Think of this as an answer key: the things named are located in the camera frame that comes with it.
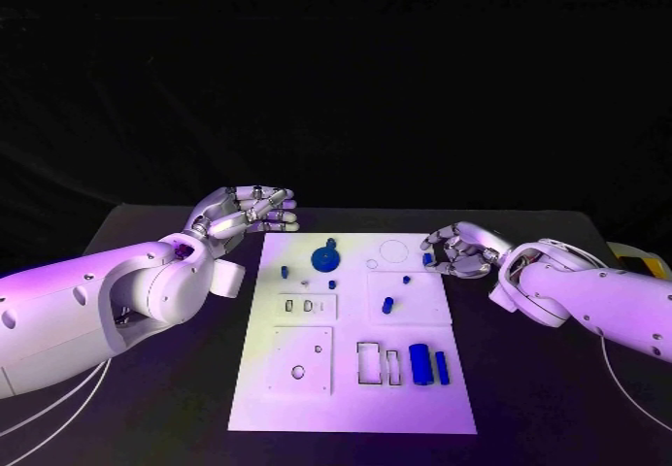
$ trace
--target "blue object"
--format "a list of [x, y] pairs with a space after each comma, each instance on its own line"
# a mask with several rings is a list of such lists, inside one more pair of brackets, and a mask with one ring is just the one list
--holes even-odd
[[438, 380], [441, 385], [447, 385], [451, 380], [448, 379], [448, 367], [445, 365], [445, 355], [442, 351], [437, 351], [437, 369], [438, 369]]
[[429, 348], [422, 343], [408, 347], [409, 367], [412, 369], [412, 383], [431, 385], [434, 374], [431, 373]]
[[311, 266], [318, 272], [331, 272], [340, 263], [340, 255], [336, 250], [336, 241], [328, 238], [326, 246], [314, 250], [311, 254]]
[[382, 303], [382, 314], [389, 314], [392, 312], [393, 304], [395, 304], [395, 300], [388, 296], [385, 298], [385, 302]]

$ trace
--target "dark table surface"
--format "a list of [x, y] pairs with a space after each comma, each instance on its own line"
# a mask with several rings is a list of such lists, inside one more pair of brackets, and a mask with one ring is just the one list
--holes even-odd
[[[121, 205], [85, 253], [155, 241], [178, 231], [189, 207]], [[578, 213], [297, 209], [304, 232], [428, 233], [460, 220], [514, 242], [553, 238], [615, 266]], [[21, 464], [562, 465], [672, 464], [672, 434], [628, 404], [607, 374], [600, 339], [568, 321], [558, 329], [489, 301], [494, 275], [444, 278], [478, 435], [227, 432], [264, 235], [226, 260], [246, 267], [235, 300], [210, 295], [184, 325], [112, 360], [79, 417]], [[672, 366], [607, 344], [614, 371], [644, 407], [672, 421]], [[0, 430], [39, 411], [85, 376], [0, 400]], [[28, 428], [0, 439], [14, 459], [70, 416], [80, 392]]]

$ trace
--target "black background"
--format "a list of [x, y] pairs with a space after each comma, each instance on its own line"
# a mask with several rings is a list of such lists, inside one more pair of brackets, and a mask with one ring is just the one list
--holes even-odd
[[253, 183], [311, 207], [578, 210], [669, 257], [660, 5], [3, 9], [4, 272], [79, 255], [116, 203]]

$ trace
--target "white cable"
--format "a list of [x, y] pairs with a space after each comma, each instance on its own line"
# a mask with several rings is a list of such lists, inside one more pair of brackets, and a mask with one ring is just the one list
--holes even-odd
[[[594, 263], [595, 266], [598, 266], [598, 268], [607, 268], [605, 264], [588, 253], [585, 252], [584, 250], [579, 250], [576, 247], [571, 246], [571, 245], [566, 245], [563, 244], [563, 246], [568, 248], [568, 249], [572, 249], [575, 252], [579, 252], [587, 259], [591, 260], [591, 262]], [[644, 415], [647, 416], [647, 418], [650, 420], [653, 420], [662, 427], [664, 427], [664, 429], [667, 429], [670, 432], [672, 432], [672, 427], [669, 427], [669, 425], [664, 424], [664, 422], [660, 421], [660, 419], [657, 419], [657, 417], [654, 417], [649, 412], [647, 410], [638, 405], [638, 403], [634, 401], [633, 397], [630, 396], [630, 394], [627, 393], [626, 389], [623, 388], [623, 385], [620, 384], [620, 381], [618, 381], [618, 378], [615, 377], [615, 373], [613, 372], [613, 368], [611, 368], [611, 363], [608, 362], [608, 354], [605, 353], [605, 344], [604, 344], [604, 337], [602, 335], [600, 335], [600, 340], [601, 340], [601, 354], [604, 356], [604, 364], [605, 364], [605, 368], [608, 369], [608, 374], [611, 375], [611, 378], [613, 378], [613, 381], [615, 382], [615, 385], [617, 387], [620, 388], [620, 391], [623, 392], [623, 394], [626, 395], [626, 398], [630, 400], [630, 403], [634, 405], [634, 407], [644, 413]]]
[[83, 379], [80, 384], [70, 390], [69, 393], [66, 393], [60, 399], [52, 403], [36, 415], [30, 416], [23, 422], [20, 422], [14, 427], [10, 427], [5, 431], [0, 432], [0, 437], [5, 436], [10, 432], [14, 432], [20, 427], [23, 427], [28, 422], [33, 422], [40, 416], [46, 415], [49, 411], [53, 410], [79, 391], [79, 389], [86, 385], [86, 382], [93, 378], [95, 374], [98, 371], [102, 369], [102, 366], [105, 365], [105, 362], [101, 362], [98, 364], [98, 367], [92, 370], [91, 374], [88, 377]]
[[93, 389], [91, 390], [91, 393], [88, 394], [88, 397], [83, 400], [83, 403], [80, 404], [79, 409], [73, 412], [73, 415], [67, 419], [66, 423], [57, 428], [56, 432], [41, 441], [41, 443], [34, 446], [31, 450], [27, 453], [24, 453], [11, 463], [7, 463], [4, 466], [14, 466], [14, 464], [17, 464], [27, 456], [30, 456], [46, 445], [46, 443], [59, 435], [60, 431], [69, 426], [70, 422], [73, 421], [78, 414], [83, 410], [88, 402], [91, 401], [91, 398], [93, 397], [95, 392], [98, 390], [98, 387], [101, 386], [101, 382], [105, 379], [105, 374], [108, 373], [109, 362], [111, 362], [111, 359], [108, 359], [108, 361], [103, 363], [105, 369], [102, 370], [101, 378], [98, 379], [98, 382], [95, 383]]
[[670, 432], [672, 432], [672, 427], [666, 425], [649, 412], [647, 410], [637, 404], [637, 402], [633, 400], [633, 397], [628, 395], [626, 389], [623, 388], [623, 385], [620, 384], [618, 378], [615, 377], [615, 374], [613, 373], [611, 369], [611, 364], [608, 363], [608, 356], [605, 354], [605, 344], [604, 344], [604, 337], [601, 338], [601, 354], [604, 355], [604, 363], [605, 363], [605, 368], [608, 369], [608, 374], [611, 375], [613, 381], [618, 385], [620, 391], [626, 395], [627, 399], [630, 400], [630, 403], [636, 406], [636, 408], [647, 415], [647, 417], [657, 422], [657, 424], [662, 425]]

